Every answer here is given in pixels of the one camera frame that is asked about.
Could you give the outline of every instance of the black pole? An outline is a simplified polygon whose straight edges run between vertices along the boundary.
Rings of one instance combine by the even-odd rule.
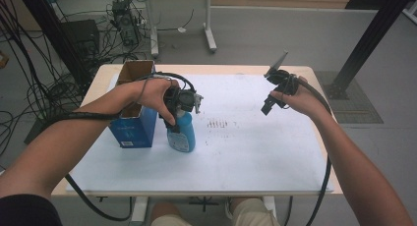
[[[50,4],[46,0],[23,0],[23,2],[74,77],[80,92],[86,94],[92,82],[92,75],[85,68],[73,44],[62,30],[61,23]]]
[[[347,98],[345,92],[349,84],[409,1],[410,0],[387,0],[383,4],[332,84],[325,85],[325,91],[328,98]]]

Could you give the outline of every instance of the knee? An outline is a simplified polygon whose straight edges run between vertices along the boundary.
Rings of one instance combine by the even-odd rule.
[[[171,202],[158,202],[153,207],[150,215],[150,221],[153,222],[158,217],[168,214],[176,214],[181,216],[179,209]]]

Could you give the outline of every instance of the hand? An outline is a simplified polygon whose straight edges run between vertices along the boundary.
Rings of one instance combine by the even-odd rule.
[[[299,77],[299,80],[303,80],[304,82],[307,81],[303,77]],[[301,85],[298,86],[298,90],[294,95],[286,95],[282,92],[274,90],[269,94],[276,99],[285,102],[294,110],[309,116],[310,118],[317,116],[322,112],[328,113],[320,101]]]
[[[156,110],[169,124],[175,125],[175,118],[163,102],[163,95],[171,86],[179,86],[176,80],[148,79],[134,82],[141,93],[136,101],[146,107]]]

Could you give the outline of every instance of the person's right arm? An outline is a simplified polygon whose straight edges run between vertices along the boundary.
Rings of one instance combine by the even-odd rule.
[[[312,119],[322,136],[344,195],[361,225],[413,225],[384,175],[313,94],[302,86],[293,96],[278,91],[270,94]]]

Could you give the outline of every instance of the shoe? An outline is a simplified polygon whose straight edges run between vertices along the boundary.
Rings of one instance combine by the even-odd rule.
[[[226,203],[224,204],[224,210],[225,210],[227,218],[229,219],[233,219],[233,214],[232,214],[232,211],[230,210],[231,205],[232,205],[232,198],[227,197]]]

